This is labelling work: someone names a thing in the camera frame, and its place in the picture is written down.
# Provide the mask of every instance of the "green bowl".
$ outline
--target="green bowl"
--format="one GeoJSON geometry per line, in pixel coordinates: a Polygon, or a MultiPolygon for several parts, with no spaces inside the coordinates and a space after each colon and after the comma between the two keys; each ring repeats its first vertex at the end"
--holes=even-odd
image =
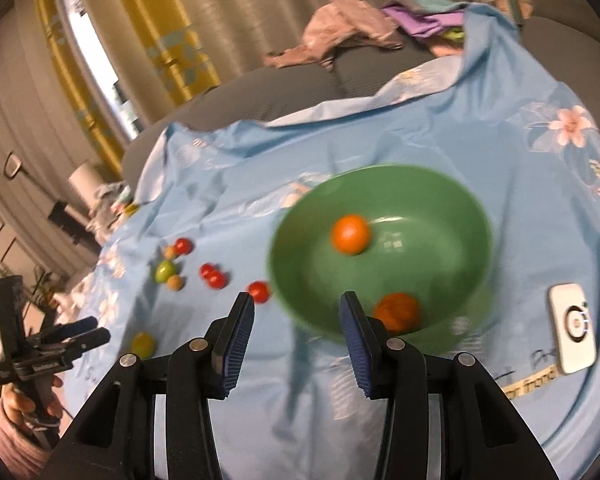
{"type": "Polygon", "coordinates": [[[490,312],[486,277],[491,230],[474,196],[419,166],[371,166],[340,174],[303,196],[280,223],[269,251],[280,303],[312,332],[342,342],[338,300],[353,290],[370,316],[391,292],[418,298],[422,327],[403,339],[420,351],[455,348],[490,312]],[[357,256],[330,241],[334,222],[363,216],[369,247],[357,256]]]}

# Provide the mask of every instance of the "human hand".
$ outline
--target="human hand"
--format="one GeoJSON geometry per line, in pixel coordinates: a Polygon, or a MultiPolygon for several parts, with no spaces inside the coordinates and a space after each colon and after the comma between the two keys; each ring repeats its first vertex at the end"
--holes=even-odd
{"type": "MultiPolygon", "coordinates": [[[[53,386],[55,388],[60,388],[62,386],[62,379],[60,377],[54,377],[53,386]]],[[[31,430],[24,422],[24,415],[35,411],[36,404],[33,400],[29,399],[29,397],[23,393],[17,392],[13,383],[6,384],[2,387],[1,397],[2,406],[7,418],[21,432],[31,434],[31,430]]],[[[62,418],[62,404],[60,404],[60,401],[55,394],[53,394],[51,403],[46,407],[46,412],[51,416],[62,418]]]]}

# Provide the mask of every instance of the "white remote control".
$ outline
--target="white remote control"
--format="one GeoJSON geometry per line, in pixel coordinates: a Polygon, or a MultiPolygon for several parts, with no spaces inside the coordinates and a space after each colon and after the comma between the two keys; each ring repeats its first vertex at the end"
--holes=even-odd
{"type": "Polygon", "coordinates": [[[584,291],[576,283],[549,289],[549,303],[562,373],[573,374],[596,361],[596,338],[584,291]]]}

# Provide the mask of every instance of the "pink sleeve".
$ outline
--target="pink sleeve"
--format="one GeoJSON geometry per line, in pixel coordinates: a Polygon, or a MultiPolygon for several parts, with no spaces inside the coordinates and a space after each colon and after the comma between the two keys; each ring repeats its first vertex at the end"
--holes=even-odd
{"type": "Polygon", "coordinates": [[[20,433],[7,418],[0,399],[0,458],[16,480],[35,480],[50,453],[20,433]]]}

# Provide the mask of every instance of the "bowl rim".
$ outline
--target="bowl rim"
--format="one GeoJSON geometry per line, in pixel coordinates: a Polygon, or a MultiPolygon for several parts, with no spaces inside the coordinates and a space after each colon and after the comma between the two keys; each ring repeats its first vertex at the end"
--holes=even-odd
{"type": "MultiPolygon", "coordinates": [[[[291,208],[289,208],[289,210],[284,214],[284,216],[282,217],[282,219],[280,220],[280,222],[276,226],[274,234],[273,234],[273,236],[270,239],[269,249],[267,250],[267,275],[268,275],[268,279],[269,279],[269,286],[270,286],[270,288],[271,288],[271,290],[273,292],[274,297],[280,303],[280,306],[282,307],[282,309],[289,315],[289,317],[296,324],[298,324],[299,326],[301,326],[305,330],[307,330],[309,332],[312,332],[315,335],[324,336],[325,338],[328,338],[331,341],[343,342],[344,341],[344,336],[342,334],[339,334],[339,335],[335,334],[335,333],[333,333],[333,332],[331,332],[329,330],[324,330],[324,329],[322,329],[320,327],[317,327],[317,326],[313,325],[312,323],[308,322],[307,320],[305,320],[300,315],[300,313],[284,297],[284,295],[282,293],[282,290],[278,286],[277,281],[274,279],[273,257],[272,257],[273,247],[275,245],[276,239],[278,238],[278,234],[280,232],[280,228],[282,227],[282,224],[285,222],[285,219],[289,215],[291,215],[291,213],[296,208],[298,208],[302,204],[302,202],[304,202],[307,199],[307,197],[309,195],[311,195],[320,186],[323,186],[327,182],[330,182],[332,180],[338,179],[340,177],[344,177],[344,176],[349,175],[351,173],[356,173],[356,172],[359,172],[359,171],[385,169],[385,168],[410,168],[412,170],[416,169],[416,170],[419,170],[419,171],[424,171],[426,173],[430,173],[430,174],[433,174],[435,176],[438,176],[438,177],[442,178],[443,180],[446,180],[446,181],[454,184],[455,186],[459,187],[460,189],[462,189],[462,191],[464,192],[464,194],[469,198],[469,200],[474,204],[476,210],[480,213],[480,217],[482,218],[482,222],[484,224],[486,235],[487,235],[487,244],[486,244],[487,246],[485,247],[486,251],[487,251],[487,259],[486,259],[485,264],[484,264],[484,269],[481,271],[480,279],[476,282],[474,288],[472,288],[472,291],[467,296],[465,303],[471,301],[471,299],[483,287],[486,286],[486,282],[487,282],[488,277],[489,277],[490,272],[491,272],[491,266],[492,266],[492,263],[493,263],[493,229],[491,228],[490,217],[487,214],[487,211],[485,210],[485,208],[482,206],[482,203],[477,198],[477,196],[475,196],[474,193],[472,193],[471,190],[468,189],[467,186],[465,186],[464,184],[462,184],[458,180],[454,179],[453,177],[449,176],[446,173],[442,173],[441,171],[429,168],[428,166],[420,166],[419,164],[399,164],[399,163],[374,164],[372,166],[363,166],[362,168],[354,168],[353,170],[344,171],[343,173],[336,174],[335,176],[332,176],[331,178],[325,180],[324,182],[321,182],[320,184],[318,184],[317,186],[315,186],[314,188],[312,188],[311,190],[309,190],[308,192],[306,192],[304,195],[302,195],[300,197],[300,199],[295,204],[293,204],[291,206],[291,208]]],[[[488,317],[488,312],[487,312],[487,314],[485,314],[479,320],[479,322],[483,322],[484,319],[486,319],[486,317],[488,317]]],[[[427,327],[424,327],[422,330],[433,329],[433,327],[438,327],[443,322],[444,322],[444,320],[440,320],[439,322],[434,323],[433,325],[429,325],[427,327]]],[[[405,334],[405,335],[400,336],[400,337],[405,338],[405,337],[408,337],[408,336],[409,336],[409,334],[405,334]]],[[[457,340],[460,341],[465,336],[466,336],[465,334],[459,335],[457,337],[457,340]]]]}

